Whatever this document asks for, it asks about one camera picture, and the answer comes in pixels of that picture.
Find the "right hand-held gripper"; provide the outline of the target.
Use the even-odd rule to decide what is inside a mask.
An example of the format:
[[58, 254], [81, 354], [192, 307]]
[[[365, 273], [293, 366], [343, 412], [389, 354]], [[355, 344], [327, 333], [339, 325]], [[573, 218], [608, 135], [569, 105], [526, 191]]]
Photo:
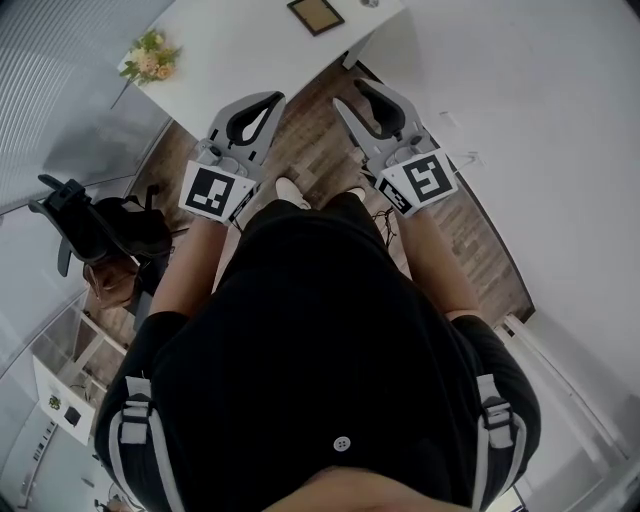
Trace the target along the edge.
[[[394, 89], [365, 78], [355, 79], [354, 85], [369, 102], [380, 131], [374, 131], [348, 101], [336, 97], [333, 106], [366, 157], [382, 154], [391, 138], [401, 141], [423, 128], [415, 106]], [[366, 162], [362, 174], [402, 217], [411, 217], [458, 190], [453, 164], [425, 132], [402, 141], [381, 165], [372, 170]]]

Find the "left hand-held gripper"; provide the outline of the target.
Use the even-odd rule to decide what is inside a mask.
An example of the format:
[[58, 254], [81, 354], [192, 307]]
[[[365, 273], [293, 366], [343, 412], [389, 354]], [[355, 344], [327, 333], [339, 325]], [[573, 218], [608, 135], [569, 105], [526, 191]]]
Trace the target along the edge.
[[[223, 107], [211, 125], [210, 140], [201, 140], [195, 158], [187, 162], [178, 206], [196, 216], [233, 224], [261, 187], [262, 163], [285, 106], [282, 92], [265, 91]], [[245, 128], [255, 121], [252, 136], [245, 139]]]

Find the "black picture frame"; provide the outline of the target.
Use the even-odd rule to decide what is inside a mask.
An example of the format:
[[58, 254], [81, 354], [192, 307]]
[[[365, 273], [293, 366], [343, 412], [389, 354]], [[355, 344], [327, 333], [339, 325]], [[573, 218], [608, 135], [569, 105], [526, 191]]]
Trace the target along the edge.
[[345, 23], [328, 0], [292, 0], [287, 7], [313, 36]]

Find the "person's right forearm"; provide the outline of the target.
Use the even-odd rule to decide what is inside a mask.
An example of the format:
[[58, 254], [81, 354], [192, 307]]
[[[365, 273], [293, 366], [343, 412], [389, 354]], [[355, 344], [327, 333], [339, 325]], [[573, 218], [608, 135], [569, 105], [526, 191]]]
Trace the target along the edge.
[[434, 219], [423, 209], [396, 217], [413, 282], [449, 320], [480, 317], [477, 295]]

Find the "person's left forearm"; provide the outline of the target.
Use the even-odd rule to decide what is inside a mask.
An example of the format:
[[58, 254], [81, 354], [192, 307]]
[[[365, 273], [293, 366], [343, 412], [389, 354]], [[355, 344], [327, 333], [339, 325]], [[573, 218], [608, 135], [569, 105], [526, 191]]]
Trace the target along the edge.
[[149, 314], [193, 316], [210, 297], [228, 227], [197, 217], [176, 249], [151, 302]]

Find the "white table leg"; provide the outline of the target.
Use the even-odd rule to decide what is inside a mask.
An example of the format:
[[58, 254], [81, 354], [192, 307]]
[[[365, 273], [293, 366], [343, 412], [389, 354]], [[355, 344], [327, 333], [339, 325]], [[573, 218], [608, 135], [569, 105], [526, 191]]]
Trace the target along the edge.
[[367, 47], [371, 38], [376, 34], [376, 30], [371, 31], [360, 41], [354, 44], [344, 55], [342, 59], [342, 67], [346, 70], [352, 69], [359, 61], [361, 53]]

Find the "person's left white shoe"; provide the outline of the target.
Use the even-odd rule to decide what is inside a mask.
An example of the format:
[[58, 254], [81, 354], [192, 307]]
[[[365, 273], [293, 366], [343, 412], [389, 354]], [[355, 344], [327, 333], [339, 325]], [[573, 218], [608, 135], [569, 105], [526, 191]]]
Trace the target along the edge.
[[282, 176], [275, 182], [276, 195], [279, 200], [293, 204], [299, 209], [309, 210], [310, 204], [304, 199], [304, 196], [296, 184], [290, 179]]

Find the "yellow flower bouquet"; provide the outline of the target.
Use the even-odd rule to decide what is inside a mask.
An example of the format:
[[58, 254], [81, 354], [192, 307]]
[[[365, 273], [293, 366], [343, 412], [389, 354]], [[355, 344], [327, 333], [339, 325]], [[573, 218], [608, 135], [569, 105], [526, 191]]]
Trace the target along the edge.
[[151, 28], [135, 39], [118, 67], [125, 83], [110, 108], [116, 106], [132, 84], [142, 87], [169, 79], [177, 69], [181, 53], [182, 48], [171, 44], [160, 29]]

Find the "black shorts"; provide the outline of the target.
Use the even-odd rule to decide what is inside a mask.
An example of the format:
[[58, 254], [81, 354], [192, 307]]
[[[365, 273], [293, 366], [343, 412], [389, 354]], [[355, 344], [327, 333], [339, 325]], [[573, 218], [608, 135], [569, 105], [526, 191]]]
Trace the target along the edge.
[[225, 273], [294, 263], [360, 267], [368, 273], [396, 269], [379, 229], [362, 201], [350, 192], [332, 198], [320, 210], [303, 210], [277, 199], [247, 223]]

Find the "black office chair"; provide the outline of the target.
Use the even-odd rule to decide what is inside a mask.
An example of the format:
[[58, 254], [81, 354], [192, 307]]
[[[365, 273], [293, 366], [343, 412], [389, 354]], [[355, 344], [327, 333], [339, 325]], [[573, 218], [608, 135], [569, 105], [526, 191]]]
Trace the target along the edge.
[[28, 208], [46, 217], [61, 236], [57, 270], [68, 275], [70, 259], [96, 264], [124, 255], [137, 261], [165, 256], [172, 237], [161, 210], [153, 207], [159, 194], [156, 184], [147, 187], [145, 201], [135, 196], [93, 201], [77, 181], [63, 183], [41, 174], [38, 180], [51, 190], [43, 200], [31, 200]]

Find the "black shirt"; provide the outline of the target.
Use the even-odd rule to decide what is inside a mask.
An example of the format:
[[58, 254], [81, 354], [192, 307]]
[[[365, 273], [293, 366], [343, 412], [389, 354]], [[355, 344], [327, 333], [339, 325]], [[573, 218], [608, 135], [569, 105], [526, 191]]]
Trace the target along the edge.
[[[195, 316], [144, 321], [103, 402], [95, 449], [111, 469], [111, 423], [127, 379], [143, 377], [188, 512], [262, 512], [331, 466], [467, 506], [482, 375], [525, 427], [531, 457], [537, 398], [482, 320], [444, 318], [396, 270], [242, 269]], [[351, 440], [342, 453], [339, 436]]]

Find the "white shelf unit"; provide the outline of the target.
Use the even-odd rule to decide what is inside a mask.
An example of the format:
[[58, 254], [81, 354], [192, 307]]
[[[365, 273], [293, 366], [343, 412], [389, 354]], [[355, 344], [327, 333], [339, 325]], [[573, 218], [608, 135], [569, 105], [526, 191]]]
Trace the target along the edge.
[[78, 396], [97, 406], [127, 349], [72, 303], [31, 345], [32, 353]]

